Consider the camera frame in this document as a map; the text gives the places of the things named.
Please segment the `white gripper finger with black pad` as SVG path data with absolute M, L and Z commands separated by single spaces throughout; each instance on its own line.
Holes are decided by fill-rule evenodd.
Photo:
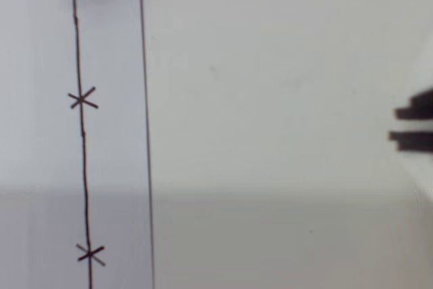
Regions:
M 417 191 L 432 201 L 432 132 L 391 131 L 389 140 L 395 142 Z
M 395 110 L 400 120 L 432 120 L 432 45 L 416 61 L 405 99 L 407 105 Z

